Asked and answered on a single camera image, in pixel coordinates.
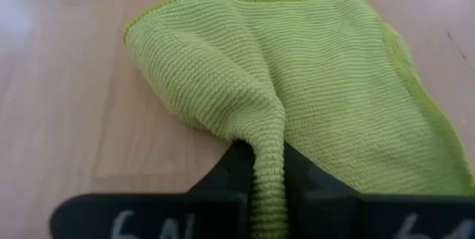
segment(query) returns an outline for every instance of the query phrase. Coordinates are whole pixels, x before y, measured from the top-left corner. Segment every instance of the wooden floor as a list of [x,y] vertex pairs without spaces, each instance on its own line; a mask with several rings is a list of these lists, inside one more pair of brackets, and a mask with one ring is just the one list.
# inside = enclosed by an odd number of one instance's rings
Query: wooden floor
[[[87,191],[184,191],[229,143],[179,123],[123,27],[161,0],[0,0],[0,238],[48,238]],[[475,164],[475,0],[370,0],[410,45]]]

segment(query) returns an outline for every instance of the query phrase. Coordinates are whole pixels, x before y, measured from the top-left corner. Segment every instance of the green microfiber cloth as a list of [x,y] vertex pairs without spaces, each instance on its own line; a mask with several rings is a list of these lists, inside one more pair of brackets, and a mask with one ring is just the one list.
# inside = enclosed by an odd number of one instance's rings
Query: green microfiber cloth
[[366,0],[170,0],[125,32],[183,121],[255,150],[254,235],[288,235],[283,143],[361,192],[473,194],[465,152]]

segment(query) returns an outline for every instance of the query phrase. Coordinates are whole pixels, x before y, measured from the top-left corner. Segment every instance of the light wood surface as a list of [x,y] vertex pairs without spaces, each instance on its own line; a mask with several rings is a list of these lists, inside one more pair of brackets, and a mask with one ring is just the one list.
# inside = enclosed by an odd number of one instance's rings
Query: light wood surface
[[[0,238],[87,191],[184,191],[229,143],[178,122],[122,46],[160,0],[0,0]],[[475,0],[370,0],[475,161]]]

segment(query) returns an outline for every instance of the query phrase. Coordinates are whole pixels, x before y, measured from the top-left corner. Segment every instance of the microfiber cloth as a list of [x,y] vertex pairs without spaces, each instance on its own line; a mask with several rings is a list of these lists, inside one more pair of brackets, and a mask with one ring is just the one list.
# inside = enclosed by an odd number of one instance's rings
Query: microfiber cloth
[[474,193],[451,124],[366,0],[169,0],[125,44],[181,120],[253,147],[256,237],[288,235],[284,140],[360,192]]

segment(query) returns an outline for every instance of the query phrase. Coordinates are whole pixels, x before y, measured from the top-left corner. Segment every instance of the wood grain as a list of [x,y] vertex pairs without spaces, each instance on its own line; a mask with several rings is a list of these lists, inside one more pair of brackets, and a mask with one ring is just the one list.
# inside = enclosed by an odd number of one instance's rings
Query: wood grain
[[[161,0],[0,0],[0,238],[88,191],[184,191],[228,143],[176,120],[122,45]],[[475,161],[475,0],[370,0]]]

